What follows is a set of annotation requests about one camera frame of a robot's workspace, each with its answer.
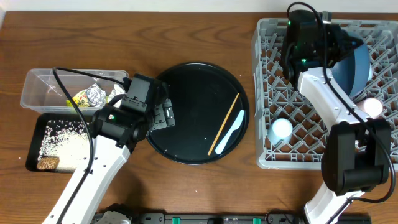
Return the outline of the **grey plastic dishwasher rack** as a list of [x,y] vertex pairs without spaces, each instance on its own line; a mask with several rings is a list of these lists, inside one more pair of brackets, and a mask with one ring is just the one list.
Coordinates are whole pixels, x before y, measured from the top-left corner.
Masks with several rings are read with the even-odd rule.
[[[390,157],[397,164],[397,22],[335,19],[333,23],[358,34],[368,46],[373,74],[353,101],[376,98],[383,103],[380,117],[392,128]],[[256,162],[262,169],[320,170],[328,132],[314,107],[282,74],[286,29],[286,19],[261,19],[252,38]],[[292,123],[292,138],[273,145],[267,131],[279,118]]]

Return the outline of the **pink plastic cup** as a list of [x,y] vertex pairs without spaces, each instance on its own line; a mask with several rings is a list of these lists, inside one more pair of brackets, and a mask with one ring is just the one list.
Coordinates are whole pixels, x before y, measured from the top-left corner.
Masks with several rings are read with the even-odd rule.
[[356,104],[356,106],[372,119],[380,117],[383,111],[383,104],[377,98],[366,98]]

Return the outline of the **brown walnut cookie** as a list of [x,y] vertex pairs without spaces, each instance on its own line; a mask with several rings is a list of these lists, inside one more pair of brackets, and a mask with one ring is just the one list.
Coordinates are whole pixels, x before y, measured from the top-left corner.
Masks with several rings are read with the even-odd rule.
[[59,157],[42,157],[38,163],[38,170],[55,170],[60,163]]

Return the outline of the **white tissue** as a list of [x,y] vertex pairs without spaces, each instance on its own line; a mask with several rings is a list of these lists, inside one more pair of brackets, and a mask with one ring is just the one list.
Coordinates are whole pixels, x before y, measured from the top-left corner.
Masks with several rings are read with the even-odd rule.
[[109,103],[115,96],[122,94],[126,94],[124,88],[118,84],[114,84],[111,93],[107,96],[106,102]]

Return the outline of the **black rectangular tray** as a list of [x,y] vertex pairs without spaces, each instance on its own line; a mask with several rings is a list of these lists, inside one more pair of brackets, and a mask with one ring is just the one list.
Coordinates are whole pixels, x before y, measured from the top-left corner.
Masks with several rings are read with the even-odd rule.
[[[48,121],[50,120],[68,120],[68,121],[81,121],[79,116],[75,114],[50,114],[50,113],[45,113],[42,114],[38,117],[33,137],[30,143],[30,148],[29,152],[27,155],[27,159],[25,162],[25,167],[27,170],[32,171],[32,172],[51,172],[51,171],[40,171],[36,168],[37,165],[37,158],[39,155],[39,148],[40,148],[40,142],[44,136],[45,132],[45,125],[47,124]],[[86,162],[90,156],[84,161],[81,161],[80,164]]]

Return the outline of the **white rice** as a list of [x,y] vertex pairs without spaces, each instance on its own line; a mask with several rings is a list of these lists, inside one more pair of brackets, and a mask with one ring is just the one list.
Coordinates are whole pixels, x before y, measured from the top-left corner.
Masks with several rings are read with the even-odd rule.
[[59,157],[60,163],[51,172],[73,173],[90,155],[90,146],[81,121],[50,120],[45,125],[37,162],[42,157]]

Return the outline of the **dark blue plate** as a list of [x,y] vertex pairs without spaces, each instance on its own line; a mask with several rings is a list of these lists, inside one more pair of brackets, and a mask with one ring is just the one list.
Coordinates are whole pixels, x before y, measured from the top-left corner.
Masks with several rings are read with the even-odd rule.
[[371,76],[369,50],[365,43],[331,68],[333,78],[350,97],[359,95]]

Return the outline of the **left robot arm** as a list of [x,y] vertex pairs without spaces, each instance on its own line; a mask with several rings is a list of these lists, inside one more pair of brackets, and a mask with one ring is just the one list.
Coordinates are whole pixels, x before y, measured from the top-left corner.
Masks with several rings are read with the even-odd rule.
[[76,168],[45,223],[90,223],[110,183],[136,144],[174,126],[169,86],[133,78],[124,95],[97,110],[88,129],[90,154]]

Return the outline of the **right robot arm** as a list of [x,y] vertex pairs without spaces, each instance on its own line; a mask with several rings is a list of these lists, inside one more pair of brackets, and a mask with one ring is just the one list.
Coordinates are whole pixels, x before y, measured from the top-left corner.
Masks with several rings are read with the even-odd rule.
[[323,183],[305,204],[305,223],[336,223],[343,211],[376,186],[396,186],[391,161],[391,127],[353,101],[371,71],[369,50],[360,35],[331,21],[304,2],[287,9],[282,44],[284,77],[315,108],[328,130],[321,160]]

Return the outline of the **round black serving tray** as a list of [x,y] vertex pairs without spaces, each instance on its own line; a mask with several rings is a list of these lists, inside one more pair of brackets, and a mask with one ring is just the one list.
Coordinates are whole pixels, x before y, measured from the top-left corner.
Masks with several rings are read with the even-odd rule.
[[[147,140],[164,157],[182,164],[206,164],[229,154],[243,139],[249,124],[249,102],[242,84],[226,69],[210,63],[183,63],[163,71],[157,79],[169,85],[175,126],[152,131]],[[236,94],[239,98],[210,156],[207,155]],[[224,151],[215,149],[240,110],[244,118]]]

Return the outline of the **white plastic knife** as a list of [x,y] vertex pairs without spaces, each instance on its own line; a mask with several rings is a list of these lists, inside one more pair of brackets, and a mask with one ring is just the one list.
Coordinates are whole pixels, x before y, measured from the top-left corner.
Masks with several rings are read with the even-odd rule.
[[239,114],[237,115],[236,119],[234,120],[234,123],[231,125],[230,129],[225,134],[224,138],[217,145],[217,147],[215,149],[215,152],[217,154],[221,154],[224,151],[226,144],[228,143],[232,133],[239,129],[241,123],[243,122],[244,114],[245,114],[245,111],[240,110]]

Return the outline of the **light blue plastic cup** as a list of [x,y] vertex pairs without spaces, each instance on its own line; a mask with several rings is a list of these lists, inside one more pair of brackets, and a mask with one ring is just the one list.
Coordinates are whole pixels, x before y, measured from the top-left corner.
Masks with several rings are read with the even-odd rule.
[[272,145],[278,145],[280,142],[288,144],[292,137],[292,131],[292,123],[287,119],[279,118],[268,129],[268,140]]

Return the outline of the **wooden chopstick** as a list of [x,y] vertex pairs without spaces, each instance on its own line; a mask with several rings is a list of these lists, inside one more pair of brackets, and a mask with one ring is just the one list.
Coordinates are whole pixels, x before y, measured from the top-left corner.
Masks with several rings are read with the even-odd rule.
[[213,141],[213,143],[212,143],[212,145],[211,145],[211,147],[210,147],[208,153],[207,153],[208,156],[210,156],[211,153],[213,152],[213,150],[214,150],[214,148],[215,148],[215,144],[216,144],[217,141],[218,141],[218,138],[219,138],[219,136],[220,136],[220,134],[221,134],[221,132],[222,132],[222,130],[223,130],[223,128],[224,128],[224,126],[225,126],[225,124],[226,124],[226,122],[227,122],[227,120],[228,120],[228,118],[229,118],[229,116],[230,116],[230,114],[231,114],[231,112],[232,112],[232,110],[233,110],[235,104],[236,104],[237,99],[239,98],[239,95],[240,95],[240,94],[239,94],[239,92],[238,92],[238,93],[236,94],[236,96],[235,96],[235,98],[234,98],[234,100],[233,100],[231,106],[229,107],[229,110],[228,110],[226,116],[224,117],[224,120],[223,120],[223,122],[222,122],[222,124],[221,124],[221,126],[220,126],[220,128],[219,128],[219,130],[218,130],[218,132],[217,132],[217,134],[216,134],[216,136],[215,136],[215,139],[214,139],[214,141]]

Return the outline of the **clear plastic bin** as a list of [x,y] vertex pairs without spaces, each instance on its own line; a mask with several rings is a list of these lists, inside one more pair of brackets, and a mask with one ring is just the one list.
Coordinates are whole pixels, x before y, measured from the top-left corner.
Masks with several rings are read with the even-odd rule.
[[[115,82],[103,80],[66,71],[57,71],[60,80],[71,96],[85,90],[93,84],[110,94]],[[76,111],[67,106],[67,97],[59,87],[51,68],[35,68],[29,70],[25,79],[20,105],[40,114],[75,114]]]

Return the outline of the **yellow foil snack wrapper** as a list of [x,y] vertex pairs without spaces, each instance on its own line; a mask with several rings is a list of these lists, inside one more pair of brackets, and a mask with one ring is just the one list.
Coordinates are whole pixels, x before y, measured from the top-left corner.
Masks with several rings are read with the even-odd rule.
[[78,92],[72,99],[78,107],[102,107],[106,104],[107,96],[106,92],[95,83]]

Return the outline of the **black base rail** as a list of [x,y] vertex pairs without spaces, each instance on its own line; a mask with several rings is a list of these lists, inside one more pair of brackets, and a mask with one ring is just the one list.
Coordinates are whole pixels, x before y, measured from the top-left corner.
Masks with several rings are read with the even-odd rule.
[[265,215],[192,215],[164,213],[135,213],[123,204],[114,203],[97,213],[91,224],[269,224],[304,223],[304,219],[291,213],[274,212]]

